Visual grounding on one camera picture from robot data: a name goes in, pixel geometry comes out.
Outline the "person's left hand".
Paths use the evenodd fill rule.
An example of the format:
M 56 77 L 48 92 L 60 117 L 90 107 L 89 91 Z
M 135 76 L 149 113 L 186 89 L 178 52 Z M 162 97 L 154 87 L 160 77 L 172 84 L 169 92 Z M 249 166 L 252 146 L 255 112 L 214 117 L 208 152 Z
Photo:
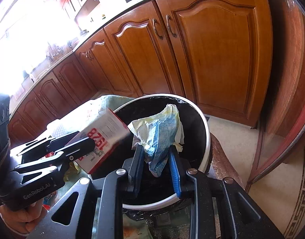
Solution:
M 47 214 L 43 201 L 44 199 L 40 199 L 27 208 L 16 212 L 10 210 L 6 205 L 1 205 L 0 217 L 11 231 L 18 235 L 27 236 Z

